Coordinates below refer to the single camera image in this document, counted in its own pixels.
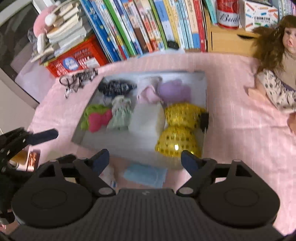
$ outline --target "doll's head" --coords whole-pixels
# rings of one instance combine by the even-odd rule
[[[255,41],[254,57],[260,60],[258,72],[263,69],[283,69],[285,49],[296,56],[296,16],[282,18],[277,28],[258,27],[253,30],[260,34]]]

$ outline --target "yellow sequin bow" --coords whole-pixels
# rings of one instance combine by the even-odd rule
[[[182,151],[188,150],[200,157],[201,151],[193,131],[202,112],[205,112],[205,109],[190,103],[178,103],[167,107],[165,117],[169,126],[159,137],[155,151],[169,157],[181,157]]]

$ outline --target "purple glove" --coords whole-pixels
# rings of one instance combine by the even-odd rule
[[[191,88],[182,80],[159,83],[157,93],[165,103],[191,102]]]

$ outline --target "budweiser can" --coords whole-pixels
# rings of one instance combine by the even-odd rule
[[[217,20],[222,28],[239,28],[238,0],[217,0]]]

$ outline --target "crayon box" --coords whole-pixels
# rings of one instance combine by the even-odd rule
[[[239,14],[242,27],[251,32],[254,28],[275,27],[278,10],[266,1],[239,0]]]

